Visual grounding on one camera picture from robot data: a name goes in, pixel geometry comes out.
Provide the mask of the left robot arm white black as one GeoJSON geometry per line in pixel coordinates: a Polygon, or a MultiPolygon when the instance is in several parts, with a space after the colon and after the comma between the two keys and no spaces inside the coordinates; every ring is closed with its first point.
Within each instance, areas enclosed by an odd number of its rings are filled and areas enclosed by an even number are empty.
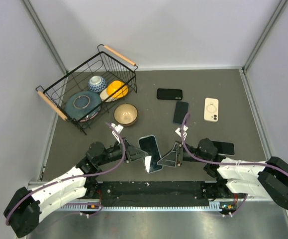
{"type": "Polygon", "coordinates": [[[63,175],[31,190],[18,189],[3,212],[6,225],[22,238],[65,204],[84,196],[93,197],[97,193],[96,178],[105,174],[101,165],[114,161],[130,163],[146,156],[147,152],[133,146],[126,138],[109,148],[94,142],[85,157],[63,175]]]}

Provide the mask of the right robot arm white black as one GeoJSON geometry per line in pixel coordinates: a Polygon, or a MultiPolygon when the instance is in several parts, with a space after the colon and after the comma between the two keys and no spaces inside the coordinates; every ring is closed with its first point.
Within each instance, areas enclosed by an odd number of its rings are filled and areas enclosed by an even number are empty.
{"type": "Polygon", "coordinates": [[[234,160],[220,155],[213,141],[204,138],[197,147],[175,142],[157,164],[176,167],[182,161],[205,163],[204,170],[216,178],[216,189],[222,197],[232,193],[263,197],[288,210],[288,164],[279,157],[262,162],[234,160]]]}

